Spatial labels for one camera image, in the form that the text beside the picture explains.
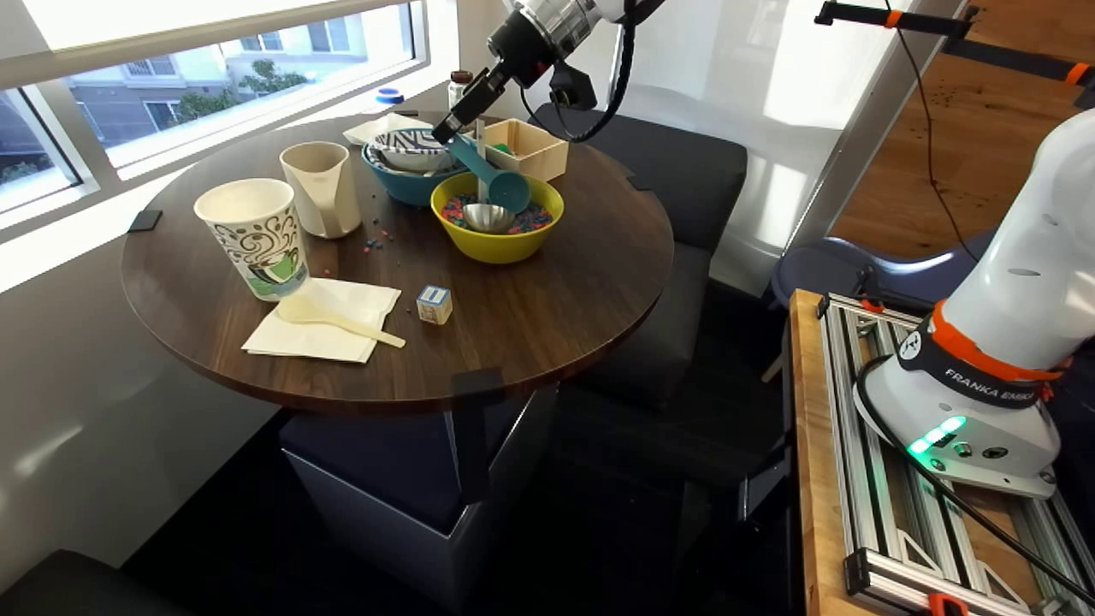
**yellow bowl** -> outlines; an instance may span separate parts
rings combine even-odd
[[[445,205],[453,198],[457,202],[476,202],[476,174],[453,174],[445,176],[436,192],[432,192],[432,211],[436,217],[445,224],[448,238],[455,241],[457,254],[464,254],[469,260],[478,262],[519,262],[528,255],[533,255],[545,238],[550,237],[550,229],[559,224],[559,217],[565,214],[565,198],[559,187],[550,187],[549,180],[528,176],[533,205],[540,205],[550,217],[529,233],[476,233],[464,229],[453,217],[445,217]]]

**bowl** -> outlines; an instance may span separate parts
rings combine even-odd
[[[384,183],[386,198],[397,205],[411,205],[411,209],[427,209],[432,205],[432,192],[464,171],[462,163],[432,171],[432,174],[411,174],[411,171],[397,171],[391,163],[384,163],[368,146],[358,151],[363,163],[374,171],[374,176]]]
[[[562,192],[550,187],[549,180],[529,176],[529,192],[533,192],[529,202],[549,211],[549,222],[528,233],[476,233],[445,214],[445,205],[453,198],[478,202],[476,192],[478,192],[476,174],[453,174],[432,192],[432,211],[445,224],[455,251],[478,262],[519,262],[533,255],[565,214]]]
[[[453,168],[455,158],[445,142],[436,139],[427,126],[397,126],[368,135],[374,152],[379,152],[391,168],[427,174],[437,168]]]

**white robot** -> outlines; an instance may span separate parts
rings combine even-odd
[[[497,66],[436,126],[448,142],[508,83],[533,84],[600,20],[641,24],[660,0],[528,0],[492,33]],[[1061,124],[978,265],[889,358],[858,376],[873,429],[929,467],[1051,495],[1061,436],[1044,389],[1095,332],[1095,108]]]

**round wooden table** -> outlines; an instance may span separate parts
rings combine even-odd
[[[123,293],[137,321],[194,368],[308,411],[432,411],[464,393],[457,371],[497,368],[497,389],[533,389],[570,376],[611,350],[654,309],[675,260],[660,202],[630,187],[625,171],[570,142],[569,174],[553,180],[569,211],[545,251],[512,265],[464,260],[427,209],[386,202],[356,160],[363,229],[308,238],[314,278],[402,286],[386,328],[404,350],[375,345],[366,367],[251,357],[243,338],[273,309],[243,286],[194,198],[234,176],[279,176],[277,151],[293,139],[343,139],[363,118],[326,118],[236,139],[172,180],[152,209],[160,222],[129,233]],[[448,325],[416,321],[415,297],[437,285],[455,297]]]

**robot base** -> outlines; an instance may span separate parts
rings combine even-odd
[[[869,363],[851,400],[876,433],[941,480],[1038,498],[1056,490],[1061,436],[1040,403],[999,411],[905,368],[898,357]]]

